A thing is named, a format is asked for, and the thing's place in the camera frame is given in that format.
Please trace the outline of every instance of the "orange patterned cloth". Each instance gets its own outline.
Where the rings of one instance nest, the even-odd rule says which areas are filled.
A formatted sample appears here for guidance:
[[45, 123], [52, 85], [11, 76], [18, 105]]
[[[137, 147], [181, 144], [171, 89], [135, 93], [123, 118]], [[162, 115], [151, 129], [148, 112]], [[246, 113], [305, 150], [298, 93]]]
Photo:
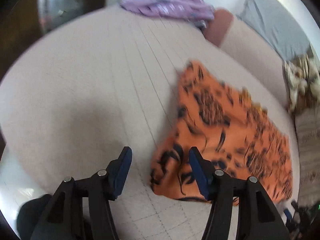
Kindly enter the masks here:
[[218, 82], [196, 61], [180, 78], [177, 123], [154, 154], [150, 182], [155, 194], [205, 201], [188, 162], [192, 146], [234, 178], [257, 177], [272, 201], [291, 197], [287, 136], [268, 119], [266, 110], [252, 103], [246, 90], [240, 93]]

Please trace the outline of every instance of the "white floor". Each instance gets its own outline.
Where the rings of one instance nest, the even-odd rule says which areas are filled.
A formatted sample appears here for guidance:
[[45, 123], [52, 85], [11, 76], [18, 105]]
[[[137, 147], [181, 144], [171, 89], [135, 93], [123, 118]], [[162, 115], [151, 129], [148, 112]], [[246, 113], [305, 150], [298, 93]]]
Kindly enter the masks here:
[[16, 219], [20, 207], [45, 193], [6, 147], [0, 161], [0, 210], [17, 235]]

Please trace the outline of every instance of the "gray cloth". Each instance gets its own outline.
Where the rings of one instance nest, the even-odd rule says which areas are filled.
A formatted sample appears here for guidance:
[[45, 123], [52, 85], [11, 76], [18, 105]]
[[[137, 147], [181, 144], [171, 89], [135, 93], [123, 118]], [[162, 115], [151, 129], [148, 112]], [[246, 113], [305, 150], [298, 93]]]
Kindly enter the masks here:
[[277, 0], [246, 0], [239, 18], [259, 33], [283, 60], [305, 54], [310, 47], [300, 25]]

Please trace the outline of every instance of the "purple patterned garment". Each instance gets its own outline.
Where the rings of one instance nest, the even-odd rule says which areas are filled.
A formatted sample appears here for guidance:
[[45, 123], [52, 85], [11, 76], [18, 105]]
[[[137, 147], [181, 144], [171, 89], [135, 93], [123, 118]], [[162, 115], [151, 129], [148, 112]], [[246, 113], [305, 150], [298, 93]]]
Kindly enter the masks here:
[[127, 11], [149, 17], [173, 17], [190, 21], [213, 20], [214, 8], [203, 0], [121, 0]]

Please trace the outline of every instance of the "table surface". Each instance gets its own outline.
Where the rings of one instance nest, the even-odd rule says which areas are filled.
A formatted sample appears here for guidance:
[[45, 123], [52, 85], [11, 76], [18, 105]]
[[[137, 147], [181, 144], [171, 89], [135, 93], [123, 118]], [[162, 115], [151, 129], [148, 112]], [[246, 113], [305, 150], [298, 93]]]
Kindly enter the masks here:
[[271, 93], [189, 23], [140, 17], [118, 6], [52, 31], [7, 73], [0, 123], [10, 151], [43, 189], [54, 192], [65, 176], [89, 177], [128, 145], [132, 166], [123, 194], [110, 203], [120, 238], [201, 239], [210, 205], [157, 196], [148, 186], [152, 154], [174, 125], [177, 79], [188, 58], [234, 87], [247, 87], [288, 134], [296, 199], [294, 126]]

